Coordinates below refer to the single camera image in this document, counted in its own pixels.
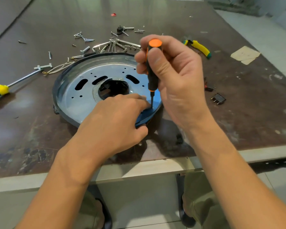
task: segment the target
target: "forearm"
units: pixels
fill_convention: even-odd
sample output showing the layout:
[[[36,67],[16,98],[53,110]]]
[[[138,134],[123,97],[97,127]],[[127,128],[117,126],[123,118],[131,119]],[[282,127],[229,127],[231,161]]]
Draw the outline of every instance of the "forearm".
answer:
[[[16,229],[72,227],[88,182],[76,177],[66,157],[68,154],[63,148]]]
[[[211,115],[187,134],[233,228],[286,228],[286,205],[257,177]]]

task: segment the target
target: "black sandal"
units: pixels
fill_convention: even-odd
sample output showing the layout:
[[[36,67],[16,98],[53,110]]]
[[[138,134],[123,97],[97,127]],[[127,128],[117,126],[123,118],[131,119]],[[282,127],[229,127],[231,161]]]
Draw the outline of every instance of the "black sandal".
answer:
[[[176,174],[176,181],[178,187],[178,202],[179,202],[179,217],[181,222],[186,227],[194,227],[196,224],[196,220],[193,217],[189,217],[183,209],[183,200],[182,195],[184,193],[184,178],[185,176],[180,176],[180,174]]]
[[[90,185],[88,186],[87,191],[89,191],[95,197],[95,199],[99,200],[102,204],[103,214],[105,217],[105,222],[104,222],[102,229],[112,229],[112,218],[111,218],[111,215],[109,213],[107,206],[105,205],[105,201],[103,199],[103,196],[98,186]]]

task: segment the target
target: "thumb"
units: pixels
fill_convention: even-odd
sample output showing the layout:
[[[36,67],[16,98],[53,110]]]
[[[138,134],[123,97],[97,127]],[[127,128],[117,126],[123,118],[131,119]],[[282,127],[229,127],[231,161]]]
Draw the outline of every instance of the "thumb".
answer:
[[[145,124],[138,127],[135,132],[135,141],[136,143],[139,143],[144,137],[146,137],[148,134],[148,128]]]
[[[152,48],[148,52],[147,59],[150,68],[167,88],[176,86],[180,80],[180,75],[173,69],[159,48]]]

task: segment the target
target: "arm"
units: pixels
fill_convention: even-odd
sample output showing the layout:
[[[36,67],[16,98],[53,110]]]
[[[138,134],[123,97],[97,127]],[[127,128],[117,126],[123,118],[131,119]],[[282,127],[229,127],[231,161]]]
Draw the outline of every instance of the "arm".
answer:
[[[146,48],[153,38],[163,42],[163,53],[151,49],[148,61],[160,79],[164,107],[190,139],[231,227],[286,228],[286,205],[260,181],[212,117],[200,56],[172,37],[146,36],[135,56],[137,72],[146,73]]]
[[[140,112],[148,107],[146,98],[138,94],[100,101],[57,153],[16,229],[71,228],[96,169],[107,158],[136,145],[147,135],[146,126],[136,129],[134,125]]]

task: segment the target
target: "center hole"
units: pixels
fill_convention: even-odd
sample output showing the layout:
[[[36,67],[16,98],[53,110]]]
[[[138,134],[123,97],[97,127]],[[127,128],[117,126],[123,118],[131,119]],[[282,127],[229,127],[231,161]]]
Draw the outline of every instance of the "center hole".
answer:
[[[102,100],[118,94],[127,95],[129,94],[129,87],[127,82],[122,80],[106,80],[99,88],[99,96]]]

